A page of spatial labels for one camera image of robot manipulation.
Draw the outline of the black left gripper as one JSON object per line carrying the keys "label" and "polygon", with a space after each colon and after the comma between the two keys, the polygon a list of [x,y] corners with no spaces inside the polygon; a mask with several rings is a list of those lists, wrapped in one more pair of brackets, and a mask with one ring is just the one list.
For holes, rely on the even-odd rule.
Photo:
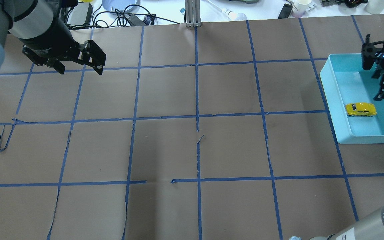
{"label": "black left gripper", "polygon": [[52,18],[49,27],[33,38],[22,38],[24,44],[22,53],[35,65],[53,68],[63,75],[65,65],[62,61],[73,61],[86,65],[103,73],[106,53],[94,40],[87,40],[79,44],[74,40],[68,27],[58,16]]}

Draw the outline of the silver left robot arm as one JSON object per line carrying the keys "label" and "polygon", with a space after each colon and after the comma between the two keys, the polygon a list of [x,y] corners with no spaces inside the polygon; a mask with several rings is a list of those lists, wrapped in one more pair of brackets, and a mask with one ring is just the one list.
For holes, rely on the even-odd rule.
{"label": "silver left robot arm", "polygon": [[0,0],[0,69],[7,35],[12,34],[24,44],[23,55],[35,65],[64,74],[62,62],[72,61],[102,75],[104,51],[93,40],[76,42],[60,18],[62,8],[77,5],[76,0]]}

